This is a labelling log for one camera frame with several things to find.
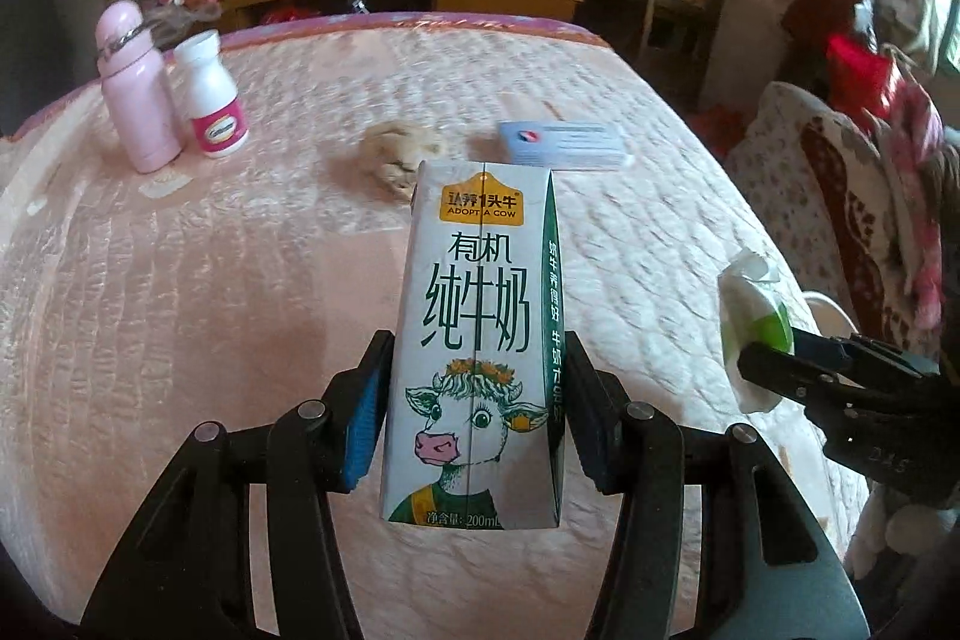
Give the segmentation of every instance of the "cow's ear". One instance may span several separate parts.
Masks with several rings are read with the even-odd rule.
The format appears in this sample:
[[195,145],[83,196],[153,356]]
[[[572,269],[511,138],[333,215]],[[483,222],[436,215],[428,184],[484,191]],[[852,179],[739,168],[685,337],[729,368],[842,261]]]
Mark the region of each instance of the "cow's ear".
[[414,408],[414,413],[429,418],[430,410],[433,410],[433,405],[437,404],[437,392],[424,386],[420,389],[407,389],[406,393],[407,402]]
[[546,423],[547,410],[527,402],[515,402],[503,410],[503,419],[515,432],[533,432]]

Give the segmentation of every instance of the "pink bottle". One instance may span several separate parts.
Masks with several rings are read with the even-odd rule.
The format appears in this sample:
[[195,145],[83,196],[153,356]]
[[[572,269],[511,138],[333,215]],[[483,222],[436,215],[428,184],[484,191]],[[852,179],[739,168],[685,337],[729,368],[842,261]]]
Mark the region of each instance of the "pink bottle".
[[95,35],[101,90],[120,143],[134,169],[154,172],[184,149],[163,56],[133,1],[107,7]]

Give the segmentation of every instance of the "cow's pink nose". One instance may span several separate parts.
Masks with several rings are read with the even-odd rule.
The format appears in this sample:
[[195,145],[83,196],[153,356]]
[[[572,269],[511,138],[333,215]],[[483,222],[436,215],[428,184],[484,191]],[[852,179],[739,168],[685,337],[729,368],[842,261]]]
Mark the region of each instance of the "cow's pink nose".
[[448,464],[460,456],[457,438],[453,434],[427,434],[427,432],[416,435],[414,453],[427,464]]

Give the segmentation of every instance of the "cow's head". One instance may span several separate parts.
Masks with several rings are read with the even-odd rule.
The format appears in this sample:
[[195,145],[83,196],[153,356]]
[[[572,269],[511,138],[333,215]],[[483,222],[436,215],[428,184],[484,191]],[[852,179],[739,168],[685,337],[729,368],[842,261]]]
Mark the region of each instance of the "cow's head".
[[461,466],[500,458],[509,429],[532,432],[547,410],[517,402],[523,384],[503,365],[455,360],[430,386],[407,389],[407,402],[427,419],[414,453],[426,464]]

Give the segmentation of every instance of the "beige stuffed toy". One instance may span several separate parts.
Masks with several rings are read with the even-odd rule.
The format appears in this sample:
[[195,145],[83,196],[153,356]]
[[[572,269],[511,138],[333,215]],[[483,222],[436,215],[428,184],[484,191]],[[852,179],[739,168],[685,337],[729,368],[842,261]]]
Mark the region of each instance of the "beige stuffed toy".
[[421,161],[442,157],[444,152],[445,145],[435,129],[402,121],[371,126],[360,140],[363,168],[407,200],[414,194]]

